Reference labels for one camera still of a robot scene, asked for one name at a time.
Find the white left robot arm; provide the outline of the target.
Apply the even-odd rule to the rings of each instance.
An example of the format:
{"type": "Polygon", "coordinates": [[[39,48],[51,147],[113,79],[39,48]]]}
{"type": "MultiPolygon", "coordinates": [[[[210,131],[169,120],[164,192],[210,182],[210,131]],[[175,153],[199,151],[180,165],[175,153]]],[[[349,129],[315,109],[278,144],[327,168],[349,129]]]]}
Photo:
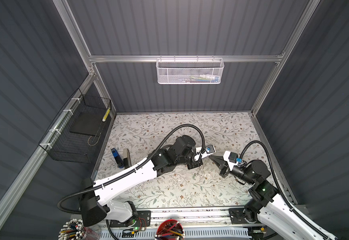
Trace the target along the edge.
{"type": "Polygon", "coordinates": [[[190,170],[197,168],[202,165],[203,158],[214,153],[214,146],[205,144],[204,135],[198,127],[191,124],[179,125],[146,158],[111,177],[94,182],[83,181],[83,189],[63,197],[57,207],[62,212],[81,215],[85,227],[103,220],[131,226],[139,217],[135,205],[131,201],[116,201],[115,197],[140,183],[173,171],[178,165],[186,165],[190,170]],[[170,136],[185,127],[199,133],[200,147],[187,135],[176,138],[172,145],[165,145],[170,136]]]}

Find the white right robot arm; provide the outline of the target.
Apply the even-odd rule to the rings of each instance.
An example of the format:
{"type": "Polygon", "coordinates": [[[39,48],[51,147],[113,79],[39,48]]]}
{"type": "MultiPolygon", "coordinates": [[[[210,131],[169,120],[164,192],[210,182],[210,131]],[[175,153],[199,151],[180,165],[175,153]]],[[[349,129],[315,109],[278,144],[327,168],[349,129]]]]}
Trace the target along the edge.
{"type": "Polygon", "coordinates": [[[244,219],[248,223],[260,222],[272,228],[285,240],[335,240],[337,237],[309,219],[294,207],[282,192],[280,184],[271,184],[267,178],[275,178],[271,163],[261,160],[243,161],[247,149],[258,144],[269,152],[264,143],[258,140],[249,142],[241,154],[226,151],[223,156],[209,155],[220,170],[219,175],[226,178],[232,175],[236,182],[250,185],[251,199],[244,206],[244,219]]]}

